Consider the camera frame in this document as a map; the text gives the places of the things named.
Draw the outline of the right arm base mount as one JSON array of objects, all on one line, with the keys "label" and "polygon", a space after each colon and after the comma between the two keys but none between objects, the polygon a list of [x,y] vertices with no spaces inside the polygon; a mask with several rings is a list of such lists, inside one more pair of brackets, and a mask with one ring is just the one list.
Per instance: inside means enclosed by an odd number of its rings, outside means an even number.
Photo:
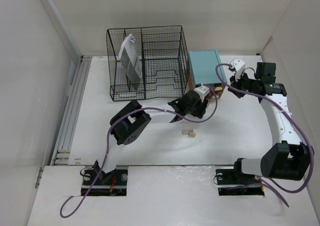
[{"label": "right arm base mount", "polygon": [[213,182],[218,186],[219,196],[264,196],[261,181],[254,175],[237,172],[234,166],[215,168]]}]

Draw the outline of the grey packaged notebook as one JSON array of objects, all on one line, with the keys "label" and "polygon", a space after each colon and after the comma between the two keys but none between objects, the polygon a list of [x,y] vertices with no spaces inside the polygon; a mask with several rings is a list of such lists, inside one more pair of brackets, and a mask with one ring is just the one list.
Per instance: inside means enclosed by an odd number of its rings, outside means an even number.
[{"label": "grey packaged notebook", "polygon": [[136,39],[132,33],[123,40],[118,57],[130,80],[130,85],[137,91],[143,78],[143,67],[137,52]]}]

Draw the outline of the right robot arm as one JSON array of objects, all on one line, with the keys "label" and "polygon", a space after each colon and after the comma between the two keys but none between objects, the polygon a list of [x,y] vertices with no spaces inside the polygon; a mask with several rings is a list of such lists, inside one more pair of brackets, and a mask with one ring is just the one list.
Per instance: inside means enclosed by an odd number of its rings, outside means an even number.
[{"label": "right robot arm", "polygon": [[294,130],[289,121],[287,92],[283,84],[276,83],[276,64],[258,62],[253,79],[245,73],[244,61],[235,58],[231,61],[234,76],[231,86],[236,88],[238,98],[249,92],[263,96],[259,103],[263,108],[272,137],[272,148],[256,159],[240,158],[240,166],[232,169],[232,179],[243,183],[250,175],[271,179],[299,181],[310,165],[308,147]]}]

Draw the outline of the small beige eraser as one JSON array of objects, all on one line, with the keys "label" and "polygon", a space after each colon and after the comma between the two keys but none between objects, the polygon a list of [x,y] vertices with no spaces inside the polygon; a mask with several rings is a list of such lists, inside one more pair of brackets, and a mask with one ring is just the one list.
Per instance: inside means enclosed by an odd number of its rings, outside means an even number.
[{"label": "small beige eraser", "polygon": [[189,138],[195,138],[196,137],[196,133],[191,131],[191,132],[188,133],[188,137]]}]

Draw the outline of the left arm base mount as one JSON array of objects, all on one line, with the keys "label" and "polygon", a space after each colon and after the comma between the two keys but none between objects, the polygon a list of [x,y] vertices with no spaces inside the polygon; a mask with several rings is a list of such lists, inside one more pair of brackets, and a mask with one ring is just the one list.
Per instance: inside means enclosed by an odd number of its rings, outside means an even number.
[{"label": "left arm base mount", "polygon": [[[80,190],[81,196],[86,194],[99,170],[99,164],[95,163],[94,166],[85,167],[80,171],[79,174],[82,176],[82,185]],[[128,173],[128,166],[117,166],[113,171],[108,173],[102,171],[87,195],[95,197],[126,196]]]}]

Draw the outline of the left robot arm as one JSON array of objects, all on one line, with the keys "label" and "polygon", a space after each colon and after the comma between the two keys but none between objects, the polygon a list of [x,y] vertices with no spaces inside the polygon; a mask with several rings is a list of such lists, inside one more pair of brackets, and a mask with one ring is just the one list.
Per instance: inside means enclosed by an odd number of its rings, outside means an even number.
[{"label": "left robot arm", "polygon": [[174,115],[169,123],[186,120],[191,123],[205,122],[203,116],[209,101],[206,96],[210,89],[199,86],[188,91],[183,97],[168,102],[161,107],[144,107],[137,100],[129,102],[111,120],[106,134],[106,152],[103,160],[96,160],[94,178],[100,184],[107,184],[114,175],[118,158],[125,146],[133,143],[152,120],[151,115]]}]

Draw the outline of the small grey eraser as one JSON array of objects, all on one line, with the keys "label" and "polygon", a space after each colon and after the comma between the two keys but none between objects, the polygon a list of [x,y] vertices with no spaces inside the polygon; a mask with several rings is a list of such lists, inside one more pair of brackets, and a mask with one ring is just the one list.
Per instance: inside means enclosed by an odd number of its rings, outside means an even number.
[{"label": "small grey eraser", "polygon": [[183,129],[181,132],[183,135],[189,135],[192,134],[194,131],[192,129]]}]

